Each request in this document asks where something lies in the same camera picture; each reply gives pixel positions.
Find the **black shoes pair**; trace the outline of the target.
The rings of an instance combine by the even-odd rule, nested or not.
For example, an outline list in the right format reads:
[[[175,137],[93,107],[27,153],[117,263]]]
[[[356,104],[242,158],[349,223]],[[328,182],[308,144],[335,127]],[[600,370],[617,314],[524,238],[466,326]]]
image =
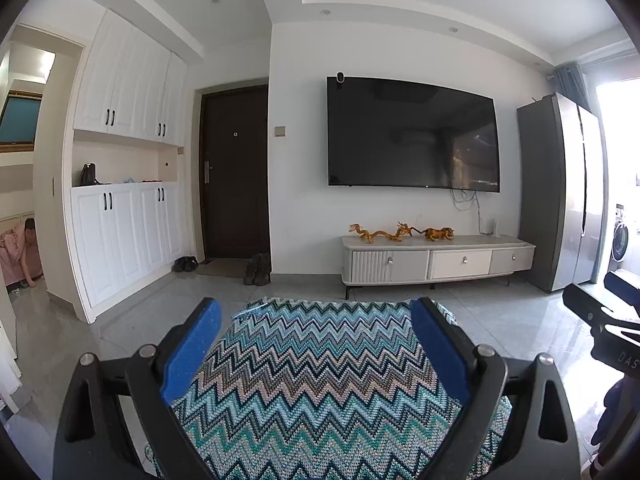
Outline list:
[[[175,273],[194,272],[198,268],[198,259],[193,256],[178,258],[171,267]]]

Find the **washing machine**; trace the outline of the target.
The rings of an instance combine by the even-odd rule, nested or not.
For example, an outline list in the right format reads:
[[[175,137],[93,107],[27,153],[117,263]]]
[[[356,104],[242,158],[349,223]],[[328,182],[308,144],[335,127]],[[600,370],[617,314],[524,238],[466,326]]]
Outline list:
[[[628,252],[630,235],[624,215],[625,207],[622,204],[617,204],[615,206],[614,233],[610,255],[610,267],[612,269],[618,269],[622,266]]]

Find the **brown boots pair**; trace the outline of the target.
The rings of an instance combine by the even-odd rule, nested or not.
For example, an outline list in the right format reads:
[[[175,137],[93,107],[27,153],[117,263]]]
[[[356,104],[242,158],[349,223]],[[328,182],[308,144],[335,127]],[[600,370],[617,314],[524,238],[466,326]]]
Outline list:
[[[271,261],[268,252],[254,255],[247,263],[243,283],[266,286],[270,283]]]

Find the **teal zigzag rug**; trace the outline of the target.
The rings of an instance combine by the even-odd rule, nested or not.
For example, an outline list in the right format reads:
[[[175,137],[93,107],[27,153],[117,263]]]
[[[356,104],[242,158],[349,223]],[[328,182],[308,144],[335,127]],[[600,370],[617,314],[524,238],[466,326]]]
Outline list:
[[[423,349],[408,302],[264,298],[171,409],[219,479],[414,479],[470,397]]]

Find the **golden tiger figurine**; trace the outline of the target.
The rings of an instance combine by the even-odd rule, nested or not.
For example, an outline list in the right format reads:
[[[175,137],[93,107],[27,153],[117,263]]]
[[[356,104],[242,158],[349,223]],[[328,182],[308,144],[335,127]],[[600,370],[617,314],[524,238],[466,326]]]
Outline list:
[[[453,240],[454,229],[450,228],[449,226],[445,226],[444,228],[440,229],[427,228],[424,231],[424,236],[431,242],[439,242],[440,240]]]

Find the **white lower shoe cabinet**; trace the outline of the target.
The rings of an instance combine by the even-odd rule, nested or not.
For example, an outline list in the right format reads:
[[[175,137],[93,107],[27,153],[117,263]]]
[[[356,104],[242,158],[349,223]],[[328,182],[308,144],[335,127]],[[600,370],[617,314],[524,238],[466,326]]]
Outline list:
[[[176,182],[84,186],[70,191],[79,269],[96,318],[168,273],[186,254]]]

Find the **golden dragon figurine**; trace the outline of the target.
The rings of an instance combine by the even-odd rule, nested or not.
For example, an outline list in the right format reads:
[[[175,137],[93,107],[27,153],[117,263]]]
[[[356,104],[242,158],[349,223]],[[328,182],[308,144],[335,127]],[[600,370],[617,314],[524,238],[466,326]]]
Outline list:
[[[384,237],[391,242],[400,243],[406,236],[413,236],[413,233],[421,234],[421,231],[405,222],[398,222],[397,229],[393,233],[384,230],[369,231],[360,226],[359,223],[352,223],[349,226],[349,232],[356,233],[360,240],[368,244],[372,244],[378,237]]]

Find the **black handbag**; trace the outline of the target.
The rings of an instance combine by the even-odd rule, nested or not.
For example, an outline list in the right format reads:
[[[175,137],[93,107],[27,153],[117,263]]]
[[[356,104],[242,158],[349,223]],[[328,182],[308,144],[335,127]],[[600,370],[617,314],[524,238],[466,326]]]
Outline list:
[[[96,164],[94,162],[86,162],[85,165],[82,166],[80,177],[79,177],[79,185],[80,186],[101,185],[101,182],[96,177]]]

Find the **person in pink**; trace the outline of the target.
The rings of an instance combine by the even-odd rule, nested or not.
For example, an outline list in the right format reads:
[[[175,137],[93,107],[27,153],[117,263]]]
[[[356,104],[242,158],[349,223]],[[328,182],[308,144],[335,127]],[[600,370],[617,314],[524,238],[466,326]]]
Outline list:
[[[1,233],[0,257],[8,292],[36,286],[36,281],[43,277],[43,270],[34,218],[27,218]]]

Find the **grey double-door refrigerator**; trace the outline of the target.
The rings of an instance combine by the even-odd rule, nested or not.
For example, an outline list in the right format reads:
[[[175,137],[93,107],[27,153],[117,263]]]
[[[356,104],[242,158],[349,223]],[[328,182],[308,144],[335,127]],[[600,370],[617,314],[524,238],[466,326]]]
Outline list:
[[[528,280],[544,292],[592,283],[604,215],[604,153],[598,118],[559,93],[518,109],[521,219],[536,246]]]

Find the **blue grey curtain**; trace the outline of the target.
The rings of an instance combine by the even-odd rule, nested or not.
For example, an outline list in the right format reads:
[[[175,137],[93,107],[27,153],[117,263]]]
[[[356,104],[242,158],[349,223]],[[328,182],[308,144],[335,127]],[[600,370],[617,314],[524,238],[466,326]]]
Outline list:
[[[577,62],[555,67],[553,71],[555,91],[590,112],[587,88],[582,68]]]

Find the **framed teal picture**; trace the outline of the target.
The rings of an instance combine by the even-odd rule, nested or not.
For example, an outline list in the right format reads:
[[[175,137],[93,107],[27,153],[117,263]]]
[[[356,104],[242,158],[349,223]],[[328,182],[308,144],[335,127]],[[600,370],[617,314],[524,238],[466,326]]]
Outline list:
[[[1,113],[2,153],[34,150],[41,101],[42,95],[38,93],[9,92]]]

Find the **white wall charger device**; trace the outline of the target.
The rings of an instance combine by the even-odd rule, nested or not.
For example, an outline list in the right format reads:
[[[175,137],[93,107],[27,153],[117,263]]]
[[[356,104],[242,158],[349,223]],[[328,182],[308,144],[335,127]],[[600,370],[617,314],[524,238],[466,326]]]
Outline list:
[[[499,233],[499,220],[498,219],[492,220],[491,236],[493,236],[493,237],[499,237],[500,236],[500,233]]]

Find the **large black wall television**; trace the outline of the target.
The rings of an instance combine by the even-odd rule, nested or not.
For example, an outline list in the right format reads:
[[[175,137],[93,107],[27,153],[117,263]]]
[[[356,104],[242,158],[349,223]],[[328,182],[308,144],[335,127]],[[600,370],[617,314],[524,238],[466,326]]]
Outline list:
[[[493,99],[347,75],[338,88],[335,76],[326,80],[330,185],[500,191]]]

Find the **white upper wall cabinet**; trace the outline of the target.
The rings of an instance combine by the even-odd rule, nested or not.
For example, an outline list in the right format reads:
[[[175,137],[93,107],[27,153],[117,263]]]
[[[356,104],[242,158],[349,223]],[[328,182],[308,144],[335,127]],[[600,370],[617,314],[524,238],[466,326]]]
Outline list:
[[[179,145],[185,79],[178,55],[106,11],[82,74],[74,128]]]

